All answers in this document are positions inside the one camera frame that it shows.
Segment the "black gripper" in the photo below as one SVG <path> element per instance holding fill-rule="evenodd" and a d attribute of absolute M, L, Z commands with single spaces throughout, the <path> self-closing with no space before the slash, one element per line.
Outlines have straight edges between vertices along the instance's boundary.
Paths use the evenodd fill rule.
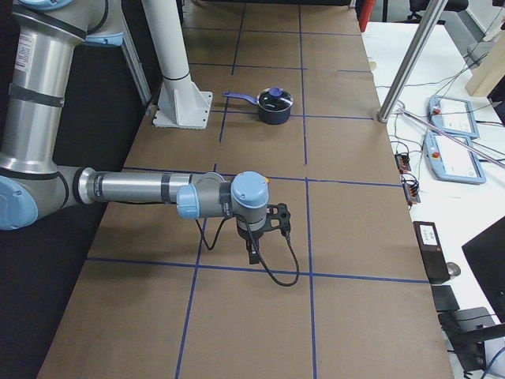
<path fill-rule="evenodd" d="M 246 249 L 248 251 L 249 263 L 251 265 L 258 265 L 260 263 L 259 256 L 257 254 L 256 248 L 252 240 L 258 241 L 264 234 L 264 230 L 261 227 L 260 229 L 253 230 L 251 228 L 252 224 L 246 224 L 239 219 L 236 219 L 236 226 L 238 230 L 238 234 L 246 240 Z"/>

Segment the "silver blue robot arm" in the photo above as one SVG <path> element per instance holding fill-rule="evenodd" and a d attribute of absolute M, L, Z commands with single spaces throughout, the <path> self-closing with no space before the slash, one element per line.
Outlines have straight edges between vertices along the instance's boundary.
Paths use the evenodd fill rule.
<path fill-rule="evenodd" d="M 53 152 L 74 49 L 119 46 L 119 1 L 15 1 L 19 36 L 1 148 L 1 228 L 27 227 L 60 209 L 95 202 L 174 204 L 185 219 L 235 219 L 251 264 L 271 229 L 267 179 L 254 171 L 220 174 L 107 172 L 58 166 Z"/>

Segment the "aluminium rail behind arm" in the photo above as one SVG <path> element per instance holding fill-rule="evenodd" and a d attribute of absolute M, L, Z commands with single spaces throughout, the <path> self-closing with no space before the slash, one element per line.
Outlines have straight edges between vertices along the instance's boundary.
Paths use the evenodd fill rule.
<path fill-rule="evenodd" d="M 132 76 L 133 83 L 137 89 L 140 101 L 144 106 L 147 106 L 152 98 L 151 89 L 149 88 L 133 39 L 131 35 L 126 32 L 124 32 L 123 35 L 122 53 Z"/>

